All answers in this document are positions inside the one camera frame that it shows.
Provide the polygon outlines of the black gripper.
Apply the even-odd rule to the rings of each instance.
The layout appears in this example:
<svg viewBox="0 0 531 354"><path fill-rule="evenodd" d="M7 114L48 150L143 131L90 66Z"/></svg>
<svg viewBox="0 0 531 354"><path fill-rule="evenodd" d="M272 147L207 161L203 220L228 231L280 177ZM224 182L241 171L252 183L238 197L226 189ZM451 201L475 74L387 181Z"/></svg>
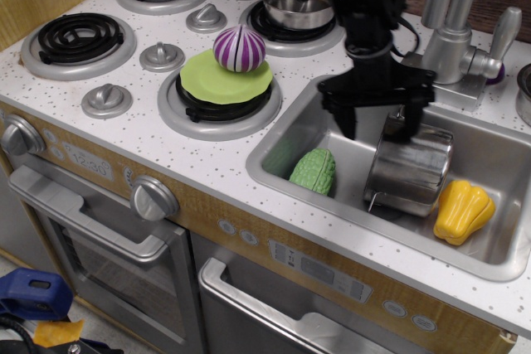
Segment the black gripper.
<svg viewBox="0 0 531 354"><path fill-rule="evenodd" d="M423 108L435 100L435 73L396 61L391 53L354 56L353 67L318 83L322 105L334 116L345 138L356 138L358 108L402 105L391 115L395 126L389 137L408 143L420 128Z"/></svg>

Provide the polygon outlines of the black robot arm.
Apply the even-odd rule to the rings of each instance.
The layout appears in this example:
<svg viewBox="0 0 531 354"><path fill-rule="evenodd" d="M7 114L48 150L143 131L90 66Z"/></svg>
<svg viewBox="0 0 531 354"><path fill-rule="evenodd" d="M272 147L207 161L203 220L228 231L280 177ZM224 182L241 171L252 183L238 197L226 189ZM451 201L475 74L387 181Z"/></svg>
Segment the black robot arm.
<svg viewBox="0 0 531 354"><path fill-rule="evenodd" d="M424 108L435 99L435 72L403 65L393 31L408 27L406 0L330 0L337 23L345 30L345 50L353 68L318 84L322 106L346 138L356 136L356 110L399 104L403 126L392 141L407 143L417 134Z"/></svg>

